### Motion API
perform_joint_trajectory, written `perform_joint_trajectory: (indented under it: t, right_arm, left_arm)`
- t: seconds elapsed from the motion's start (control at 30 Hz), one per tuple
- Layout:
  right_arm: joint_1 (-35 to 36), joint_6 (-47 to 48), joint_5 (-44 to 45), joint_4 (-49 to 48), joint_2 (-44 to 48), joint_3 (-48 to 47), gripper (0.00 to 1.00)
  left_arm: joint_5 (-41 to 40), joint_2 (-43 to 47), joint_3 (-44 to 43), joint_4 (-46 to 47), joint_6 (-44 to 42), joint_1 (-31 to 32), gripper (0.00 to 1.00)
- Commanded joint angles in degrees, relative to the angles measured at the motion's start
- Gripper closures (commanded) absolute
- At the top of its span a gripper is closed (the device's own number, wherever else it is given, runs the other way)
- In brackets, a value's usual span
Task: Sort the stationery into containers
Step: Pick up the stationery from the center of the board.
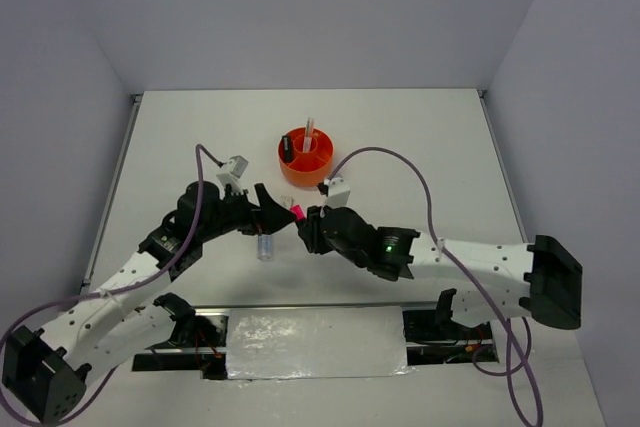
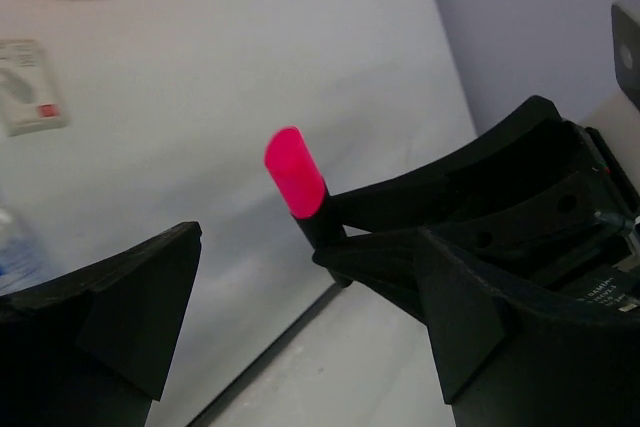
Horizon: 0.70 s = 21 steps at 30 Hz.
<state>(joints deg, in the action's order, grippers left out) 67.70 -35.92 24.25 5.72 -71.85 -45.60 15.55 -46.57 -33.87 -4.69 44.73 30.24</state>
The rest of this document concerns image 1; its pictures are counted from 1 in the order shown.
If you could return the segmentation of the blue white glue bottle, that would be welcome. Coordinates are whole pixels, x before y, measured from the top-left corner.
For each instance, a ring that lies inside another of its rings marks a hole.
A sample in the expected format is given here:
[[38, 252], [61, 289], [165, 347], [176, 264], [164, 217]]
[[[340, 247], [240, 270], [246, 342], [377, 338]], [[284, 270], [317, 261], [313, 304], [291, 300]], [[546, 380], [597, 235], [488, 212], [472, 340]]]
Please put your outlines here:
[[257, 237], [257, 258], [262, 261], [270, 261], [274, 255], [273, 237], [261, 234]]

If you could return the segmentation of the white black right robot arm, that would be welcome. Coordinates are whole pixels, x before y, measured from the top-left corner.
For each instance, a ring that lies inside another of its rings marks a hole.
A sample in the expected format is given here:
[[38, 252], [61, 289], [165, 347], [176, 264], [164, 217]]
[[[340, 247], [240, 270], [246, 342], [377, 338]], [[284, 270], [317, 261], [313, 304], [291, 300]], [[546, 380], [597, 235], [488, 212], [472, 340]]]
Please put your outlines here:
[[414, 229], [375, 227], [348, 207], [312, 207], [296, 226], [311, 254], [335, 252], [386, 281], [436, 282], [435, 327], [446, 338], [517, 317], [559, 330], [582, 324], [583, 268], [551, 236], [511, 245], [435, 240]]

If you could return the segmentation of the orange thin pen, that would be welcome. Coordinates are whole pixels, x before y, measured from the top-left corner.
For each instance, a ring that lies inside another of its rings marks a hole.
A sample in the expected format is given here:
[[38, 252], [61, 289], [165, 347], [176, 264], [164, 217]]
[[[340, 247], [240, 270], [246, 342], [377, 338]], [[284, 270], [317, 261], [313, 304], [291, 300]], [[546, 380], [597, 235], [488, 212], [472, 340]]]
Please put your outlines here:
[[311, 147], [312, 147], [312, 142], [313, 142], [314, 119], [312, 117], [309, 117], [309, 118], [311, 119], [311, 122], [312, 122], [312, 124], [311, 124], [312, 125], [312, 128], [311, 128], [312, 130], [310, 131], [310, 139], [311, 139], [310, 150], [309, 150], [309, 152], [310, 152], [311, 151]]

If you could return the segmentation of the black pink highlighter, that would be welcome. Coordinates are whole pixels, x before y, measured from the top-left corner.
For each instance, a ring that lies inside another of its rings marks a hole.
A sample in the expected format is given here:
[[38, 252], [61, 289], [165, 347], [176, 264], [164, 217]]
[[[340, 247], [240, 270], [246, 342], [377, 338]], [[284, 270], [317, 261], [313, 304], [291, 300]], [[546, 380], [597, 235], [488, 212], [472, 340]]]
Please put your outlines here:
[[290, 210], [295, 214], [297, 220], [303, 220], [306, 218], [305, 213], [300, 205], [293, 205]]

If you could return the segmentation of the black orange highlighter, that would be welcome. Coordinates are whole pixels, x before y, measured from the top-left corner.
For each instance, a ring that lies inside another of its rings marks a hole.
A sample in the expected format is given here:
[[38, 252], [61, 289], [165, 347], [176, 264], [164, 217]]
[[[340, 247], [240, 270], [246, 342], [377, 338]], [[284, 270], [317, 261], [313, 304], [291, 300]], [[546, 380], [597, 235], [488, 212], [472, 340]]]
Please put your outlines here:
[[293, 149], [292, 139], [289, 135], [284, 135], [281, 138], [282, 144], [282, 160], [285, 164], [290, 164], [295, 158], [295, 152]]

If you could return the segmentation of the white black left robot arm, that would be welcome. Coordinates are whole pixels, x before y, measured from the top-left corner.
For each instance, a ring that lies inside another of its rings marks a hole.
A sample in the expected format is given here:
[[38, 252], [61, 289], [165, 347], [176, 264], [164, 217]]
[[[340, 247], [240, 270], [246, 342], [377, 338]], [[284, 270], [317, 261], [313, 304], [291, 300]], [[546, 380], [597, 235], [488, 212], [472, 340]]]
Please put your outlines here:
[[36, 330], [23, 320], [3, 336], [2, 384], [33, 415], [31, 425], [57, 426], [82, 412], [89, 385], [147, 346], [189, 343], [194, 308], [168, 292], [197, 262], [204, 243], [230, 232], [273, 234], [296, 216], [261, 183], [258, 201], [231, 186], [190, 184], [175, 210], [111, 278], [93, 292], [64, 301], [66, 311]]

